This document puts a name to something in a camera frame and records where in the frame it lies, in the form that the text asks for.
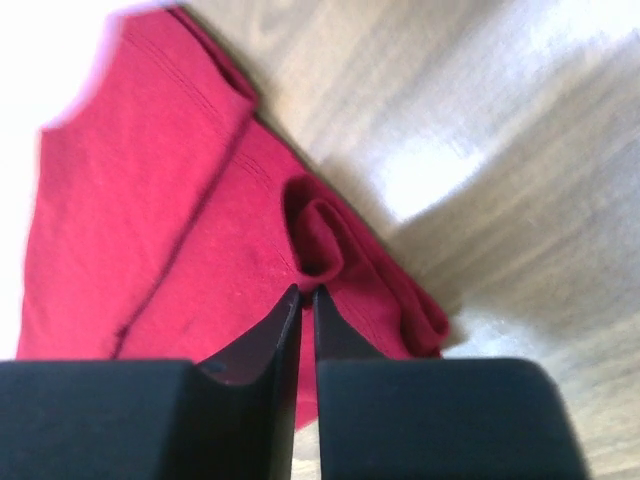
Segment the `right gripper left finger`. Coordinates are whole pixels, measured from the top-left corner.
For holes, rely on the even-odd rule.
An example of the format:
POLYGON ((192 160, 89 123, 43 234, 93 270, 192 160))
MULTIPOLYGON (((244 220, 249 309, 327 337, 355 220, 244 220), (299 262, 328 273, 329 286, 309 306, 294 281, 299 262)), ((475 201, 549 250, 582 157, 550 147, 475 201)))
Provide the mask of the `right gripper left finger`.
POLYGON ((217 354, 1 366, 5 479, 287 479, 301 295, 217 354))

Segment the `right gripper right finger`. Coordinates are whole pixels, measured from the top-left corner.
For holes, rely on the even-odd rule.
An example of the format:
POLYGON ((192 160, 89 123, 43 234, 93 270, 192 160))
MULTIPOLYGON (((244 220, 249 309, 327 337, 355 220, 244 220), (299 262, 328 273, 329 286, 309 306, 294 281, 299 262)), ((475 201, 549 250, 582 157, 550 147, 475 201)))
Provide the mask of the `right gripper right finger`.
POLYGON ((391 360, 313 296, 326 479, 585 479, 561 395, 516 358, 391 360))

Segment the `red t shirt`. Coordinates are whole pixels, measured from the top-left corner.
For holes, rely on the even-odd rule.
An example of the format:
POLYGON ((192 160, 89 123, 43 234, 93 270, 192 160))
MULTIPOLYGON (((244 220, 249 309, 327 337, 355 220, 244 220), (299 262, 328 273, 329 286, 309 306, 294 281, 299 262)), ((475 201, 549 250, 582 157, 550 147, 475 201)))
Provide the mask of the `red t shirt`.
POLYGON ((446 314, 257 102, 183 8, 115 20, 88 98, 41 134, 18 359, 199 362, 291 285, 387 357, 439 356, 446 314))

